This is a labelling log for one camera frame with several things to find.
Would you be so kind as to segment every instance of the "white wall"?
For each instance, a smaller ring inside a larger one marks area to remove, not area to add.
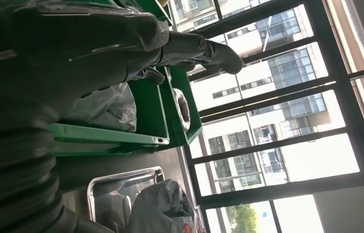
[[[364,187],[314,194],[326,233],[364,233]]]

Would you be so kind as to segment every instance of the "window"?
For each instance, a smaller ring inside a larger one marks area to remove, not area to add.
[[[262,44],[284,39],[300,32],[294,9],[256,22]]]
[[[224,97],[227,95],[232,95],[239,92],[239,88],[237,87],[233,87],[233,88],[229,88],[223,91],[218,91],[216,93],[213,93],[212,96],[214,97],[214,99],[220,98],[220,97]]]
[[[176,12],[178,13],[178,18],[185,18],[185,11],[183,10],[182,0],[174,0]]]
[[[258,145],[278,140],[274,124],[253,128],[253,134]]]
[[[241,85],[241,90],[245,91],[245,90],[257,87],[257,86],[262,86],[262,85],[271,83],[271,82],[272,82],[272,77],[260,79],[260,80],[257,80],[257,81],[251,82],[251,83]]]
[[[243,29],[238,30],[236,32],[227,34],[227,37],[228,37],[228,39],[232,39],[232,38],[235,38],[237,36],[240,36],[240,35],[243,35],[243,34],[246,34],[246,33],[249,33],[249,32],[251,32],[251,30],[249,30],[248,28],[243,28]]]
[[[249,0],[249,1],[235,1],[235,0],[218,0],[222,10],[223,18],[236,15],[252,7],[258,6],[271,0]]]
[[[218,136],[208,139],[211,153],[222,153],[230,150],[237,150],[250,146],[248,131],[231,133],[225,136]]]
[[[322,94],[315,94],[281,103],[281,108],[285,119],[294,119],[326,111]]]
[[[245,90],[257,87],[257,86],[262,86],[262,85],[271,83],[271,82],[272,82],[271,77],[260,79],[260,80],[257,80],[257,81],[251,82],[251,83],[241,85],[241,90],[245,91]],[[212,94],[212,96],[213,96],[214,99],[217,99],[217,98],[221,98],[221,97],[224,97],[224,96],[227,96],[227,95],[235,94],[237,92],[239,92],[239,88],[233,87],[233,88],[229,88],[229,89],[226,89],[226,90],[223,90],[223,91],[215,92],[215,93]]]
[[[286,138],[312,133],[312,128],[306,116],[281,122],[281,129]]]
[[[249,7],[249,6],[247,6],[247,7],[241,8],[241,9],[239,9],[239,10],[232,11],[232,12],[230,12],[230,13],[225,14],[223,17],[224,17],[224,18],[228,18],[228,17],[230,17],[230,16],[233,16],[233,15],[236,15],[236,14],[238,14],[238,13],[241,13],[242,11],[245,11],[245,10],[247,10],[247,9],[250,9],[250,7]]]
[[[205,23],[210,22],[210,21],[212,21],[214,19],[217,19],[217,18],[218,18],[217,14],[213,14],[211,16],[207,16],[205,18],[201,18],[201,19],[195,21],[194,25],[195,25],[195,27],[197,27],[197,26],[200,26],[202,24],[205,24]]]
[[[196,2],[196,0],[190,0],[190,2],[189,2],[189,9],[195,10],[197,8],[198,8],[198,3]]]
[[[268,64],[277,89],[316,79],[306,48],[270,58]]]
[[[268,107],[264,107],[264,108],[260,108],[260,109],[255,109],[255,110],[249,112],[249,114],[251,116],[256,116],[256,115],[259,115],[259,114],[269,113],[269,112],[279,110],[279,109],[281,109],[281,106],[279,104],[275,104],[275,105],[272,105],[272,106],[268,106]]]

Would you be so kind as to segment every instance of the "window frame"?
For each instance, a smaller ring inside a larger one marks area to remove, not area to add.
[[[241,203],[252,203],[264,200],[268,200],[272,203],[271,206],[274,209],[272,201],[274,199],[364,185],[364,119],[350,83],[351,79],[355,79],[359,75],[364,75],[364,71],[348,74],[327,15],[326,6],[324,6],[322,0],[272,0],[228,18],[222,17],[219,4],[217,2],[217,0],[214,0],[219,22],[210,24],[205,29],[193,31],[192,33],[201,34],[206,38],[213,38],[220,34],[234,31],[235,29],[247,26],[251,23],[257,22],[258,20],[285,12],[303,4],[311,23],[314,33],[313,36],[245,57],[243,58],[243,61],[245,64],[249,64],[251,62],[263,60],[267,57],[316,42],[319,45],[329,75],[327,77],[309,80],[304,83],[287,86],[268,93],[202,110],[199,115],[203,123],[206,124],[227,117],[233,117],[238,114],[246,114],[247,112],[254,111],[256,109],[315,95],[327,90],[333,90],[346,126],[329,131],[315,132],[299,137],[287,138],[285,140],[262,145],[254,145],[239,150],[226,151],[214,155],[207,155],[207,153],[204,152],[202,157],[195,159],[192,158],[189,146],[184,146],[189,173],[192,177],[195,199],[197,204],[200,206],[200,209],[203,210],[202,214],[205,217],[204,222],[205,226],[207,226],[207,230],[209,230],[209,223],[206,217],[206,212],[204,211],[207,209],[234,206]],[[210,75],[214,75],[214,73],[202,71],[190,76],[189,80],[194,82],[205,79]],[[195,165],[197,164],[232,158],[243,154],[257,153],[259,151],[280,148],[287,145],[308,142],[322,137],[343,133],[346,133],[349,136],[360,172],[209,196],[202,196],[200,193],[195,171]],[[202,133],[199,134],[199,141],[201,145],[204,145],[205,142]],[[276,220],[275,223],[277,229],[280,229],[279,221]]]

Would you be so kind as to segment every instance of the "metal tray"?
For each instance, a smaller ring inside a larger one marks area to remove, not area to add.
[[[90,219],[116,233],[125,232],[139,192],[164,180],[159,166],[94,178],[86,191]]]

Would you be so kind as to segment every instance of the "green plastic crate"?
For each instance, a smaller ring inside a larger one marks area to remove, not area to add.
[[[162,102],[164,104],[166,122],[169,130],[169,144],[160,145],[158,150],[188,145],[202,130],[202,123],[200,121],[198,109],[196,108],[188,76],[186,71],[177,67],[159,67],[158,70],[166,76],[171,77],[171,81],[166,79],[164,83],[159,86],[162,93]],[[177,102],[173,94],[173,88],[177,88],[183,92],[189,105],[191,125],[187,132],[183,130],[182,121],[177,109]]]
[[[129,82],[136,104],[135,133],[93,128],[90,125],[52,124],[57,156],[124,154],[169,143],[159,87],[147,80]]]

